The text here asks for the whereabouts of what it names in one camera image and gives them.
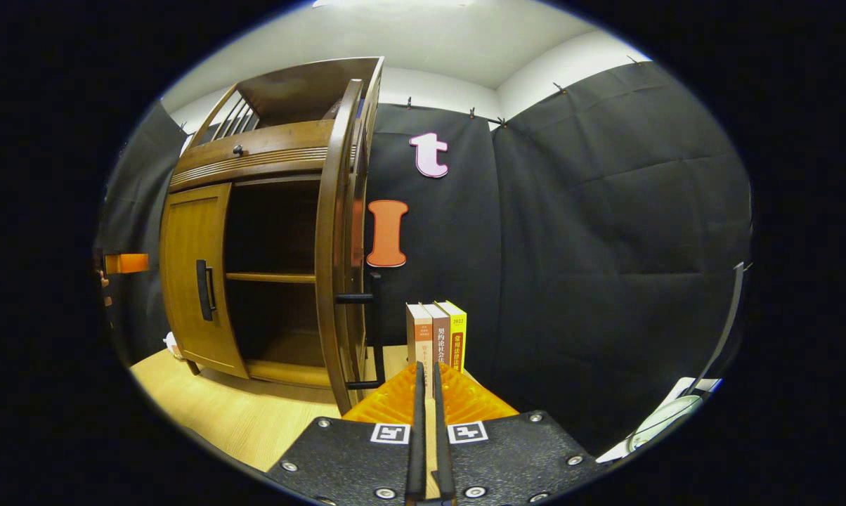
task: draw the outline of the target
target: black curtain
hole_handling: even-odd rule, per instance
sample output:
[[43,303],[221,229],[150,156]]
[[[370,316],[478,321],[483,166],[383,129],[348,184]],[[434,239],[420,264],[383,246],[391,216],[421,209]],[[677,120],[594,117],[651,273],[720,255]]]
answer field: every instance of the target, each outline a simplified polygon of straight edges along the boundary
[[146,113],[122,148],[108,179],[95,246],[105,254],[147,253],[149,270],[111,275],[108,318],[126,365],[164,348],[170,331],[160,291],[160,218],[186,134],[160,103]]
[[[439,179],[417,171],[410,138],[435,132],[448,150]],[[367,202],[398,200],[409,211],[401,220],[400,268],[375,269],[382,275],[382,315],[377,329],[385,342],[406,340],[404,302],[449,300],[467,311],[466,368],[487,381],[497,335],[500,292],[500,210],[495,157],[484,119],[461,112],[381,103],[370,151]],[[365,252],[372,250],[374,217],[365,220]]]
[[706,365],[748,260],[750,184],[712,115],[657,64],[565,90],[493,132],[502,278],[488,386],[600,454]]

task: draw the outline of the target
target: book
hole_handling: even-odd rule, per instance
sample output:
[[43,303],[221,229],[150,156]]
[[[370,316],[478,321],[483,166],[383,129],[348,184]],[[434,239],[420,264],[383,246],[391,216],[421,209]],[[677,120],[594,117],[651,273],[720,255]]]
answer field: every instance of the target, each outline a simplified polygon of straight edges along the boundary
[[408,308],[408,360],[423,364],[426,398],[432,399],[432,316],[423,304],[405,304]]
[[436,305],[448,314],[450,323],[450,361],[452,369],[464,372],[467,353],[467,313],[449,301],[436,302]]
[[423,308],[432,316],[433,368],[439,362],[451,365],[451,340],[448,339],[451,331],[450,317],[435,304],[423,304]]

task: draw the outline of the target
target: open cabinet door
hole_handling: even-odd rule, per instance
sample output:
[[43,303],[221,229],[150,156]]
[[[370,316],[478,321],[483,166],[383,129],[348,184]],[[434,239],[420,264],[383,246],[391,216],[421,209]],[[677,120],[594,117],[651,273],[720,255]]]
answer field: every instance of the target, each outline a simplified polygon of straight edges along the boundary
[[359,380],[358,363],[347,335],[345,308],[336,305],[336,294],[343,294],[351,285],[351,259],[345,255],[346,237],[350,236],[350,230],[346,230],[346,213],[351,212],[353,202],[349,195],[352,132],[363,84],[362,80],[352,79],[342,97],[327,145],[317,203],[314,275],[320,345],[332,393],[342,414],[358,402],[358,393],[349,391],[346,385]]
[[226,305],[223,227],[231,183],[172,193],[160,225],[160,278],[184,358],[248,378]]

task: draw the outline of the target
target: wooden floor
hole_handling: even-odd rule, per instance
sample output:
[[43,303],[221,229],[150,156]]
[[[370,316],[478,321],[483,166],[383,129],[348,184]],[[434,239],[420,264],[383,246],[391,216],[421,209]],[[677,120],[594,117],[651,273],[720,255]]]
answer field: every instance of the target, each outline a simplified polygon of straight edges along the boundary
[[[406,346],[387,346],[384,356],[387,378],[407,366]],[[374,378],[372,349],[365,365],[365,378]],[[130,371],[175,422],[263,471],[278,461],[314,417],[341,417],[330,390],[247,380],[208,368],[196,377],[166,349]]]

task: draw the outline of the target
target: brown book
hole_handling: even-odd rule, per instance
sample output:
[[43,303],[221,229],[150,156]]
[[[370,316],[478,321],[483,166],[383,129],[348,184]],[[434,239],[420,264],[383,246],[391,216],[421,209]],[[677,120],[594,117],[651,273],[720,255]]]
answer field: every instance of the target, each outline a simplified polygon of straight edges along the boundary
[[427,313],[432,316],[432,358],[433,363],[439,362],[451,365],[451,318],[435,304],[423,304]]
[[408,307],[408,358],[410,364],[423,362],[426,398],[432,398],[432,316],[423,304]]

